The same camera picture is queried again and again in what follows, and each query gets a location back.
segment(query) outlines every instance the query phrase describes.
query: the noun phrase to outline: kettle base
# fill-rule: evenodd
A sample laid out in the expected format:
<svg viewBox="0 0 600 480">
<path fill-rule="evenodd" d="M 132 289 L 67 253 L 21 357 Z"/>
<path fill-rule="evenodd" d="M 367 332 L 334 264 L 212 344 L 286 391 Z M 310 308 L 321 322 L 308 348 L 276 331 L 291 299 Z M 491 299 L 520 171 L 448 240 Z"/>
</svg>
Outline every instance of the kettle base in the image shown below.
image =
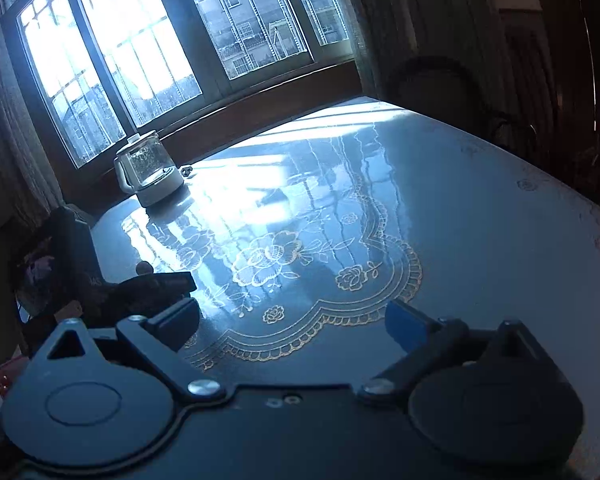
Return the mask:
<svg viewBox="0 0 600 480">
<path fill-rule="evenodd" d="M 136 196 L 140 205 L 147 208 L 168 197 L 182 186 L 182 184 L 184 184 L 184 179 L 180 174 L 180 170 L 178 168 L 171 168 L 171 171 L 160 180 L 139 190 Z"/>
</svg>

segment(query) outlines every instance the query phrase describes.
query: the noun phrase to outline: kettle lid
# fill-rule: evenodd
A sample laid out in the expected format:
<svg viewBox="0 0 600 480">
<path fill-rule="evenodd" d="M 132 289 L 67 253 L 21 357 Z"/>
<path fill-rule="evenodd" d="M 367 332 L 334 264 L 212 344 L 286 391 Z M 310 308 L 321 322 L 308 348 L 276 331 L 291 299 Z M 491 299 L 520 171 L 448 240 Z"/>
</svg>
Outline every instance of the kettle lid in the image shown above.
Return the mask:
<svg viewBox="0 0 600 480">
<path fill-rule="evenodd" d="M 131 137 L 127 137 L 126 138 L 126 146 L 123 146 L 122 148 L 117 150 L 116 156 L 123 155 L 125 153 L 130 152 L 131 150 L 136 149 L 138 147 L 138 144 L 146 141 L 150 137 L 155 137 L 156 139 L 158 138 L 158 134 L 156 133 L 155 130 L 152 130 L 144 135 L 134 134 Z"/>
</svg>

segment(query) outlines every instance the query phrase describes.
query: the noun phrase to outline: hole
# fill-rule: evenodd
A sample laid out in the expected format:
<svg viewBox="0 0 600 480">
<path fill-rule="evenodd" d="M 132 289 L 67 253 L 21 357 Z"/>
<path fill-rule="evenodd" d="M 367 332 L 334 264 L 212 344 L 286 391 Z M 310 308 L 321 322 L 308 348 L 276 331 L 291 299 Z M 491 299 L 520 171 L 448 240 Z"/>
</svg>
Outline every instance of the hole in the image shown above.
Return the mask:
<svg viewBox="0 0 600 480">
<path fill-rule="evenodd" d="M 65 357 L 80 357 L 83 355 L 84 348 L 82 348 L 77 333 L 73 330 L 67 330 L 49 354 L 49 359 L 64 359 Z"/>
</svg>

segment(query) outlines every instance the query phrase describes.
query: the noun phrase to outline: blue clip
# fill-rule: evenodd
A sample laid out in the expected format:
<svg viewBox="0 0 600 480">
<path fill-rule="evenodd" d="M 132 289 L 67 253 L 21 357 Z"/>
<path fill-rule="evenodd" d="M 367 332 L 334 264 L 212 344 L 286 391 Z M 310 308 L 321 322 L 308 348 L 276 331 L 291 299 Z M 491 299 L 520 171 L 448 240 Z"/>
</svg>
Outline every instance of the blue clip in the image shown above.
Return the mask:
<svg viewBox="0 0 600 480">
<path fill-rule="evenodd" d="M 409 353 L 424 345 L 429 335 L 439 330 L 442 324 L 396 299 L 386 306 L 384 326 L 394 341 Z"/>
</svg>

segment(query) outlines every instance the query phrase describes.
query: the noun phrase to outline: window sill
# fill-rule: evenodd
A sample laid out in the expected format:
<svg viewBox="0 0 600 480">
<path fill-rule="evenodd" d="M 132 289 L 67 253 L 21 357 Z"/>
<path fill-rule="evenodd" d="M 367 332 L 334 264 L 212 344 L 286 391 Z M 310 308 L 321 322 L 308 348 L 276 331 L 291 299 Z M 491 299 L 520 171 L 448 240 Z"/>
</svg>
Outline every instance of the window sill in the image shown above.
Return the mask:
<svg viewBox="0 0 600 480">
<path fill-rule="evenodd" d="M 353 60 L 323 67 L 311 65 L 234 94 L 158 134 L 173 161 L 182 166 L 360 94 L 362 86 Z M 95 216 L 126 198 L 113 169 L 95 183 L 81 187 L 81 192 L 66 199 Z"/>
<path fill-rule="evenodd" d="M 198 110 L 195 113 L 189 114 L 187 117 L 184 117 L 184 118 L 180 119 L 179 121 L 176 121 L 173 124 L 170 124 L 169 126 L 159 130 L 158 136 L 162 139 L 162 138 L 172 134 L 173 132 L 176 132 L 177 130 L 186 128 L 187 126 L 193 124 L 194 122 L 215 113 L 218 110 L 221 110 L 223 108 L 226 108 L 227 106 L 230 106 L 232 103 L 235 103 L 235 102 L 239 101 L 240 99 L 244 99 L 244 98 L 251 96 L 253 94 L 256 94 L 258 92 L 272 89 L 275 86 L 284 84 L 285 82 L 292 81 L 293 79 L 300 78 L 300 77 L 306 76 L 308 74 L 319 72 L 320 70 L 328 69 L 330 67 L 337 66 L 337 65 L 340 65 L 343 63 L 348 63 L 348 62 L 353 62 L 353 56 L 351 54 L 347 54 L 347 55 L 341 56 L 336 59 L 330 59 L 330 60 L 328 60 L 328 62 L 324 62 L 324 63 L 312 63 L 311 65 L 303 66 L 302 68 L 292 70 L 291 72 L 286 72 L 279 76 L 272 77 L 270 79 L 267 79 L 266 81 L 263 81 L 256 85 L 249 86 L 248 88 L 240 90 L 239 92 L 236 92 L 225 99 L 216 101 L 215 103 L 210 104 L 209 106 L 201 108 L 200 110 Z"/>
</svg>

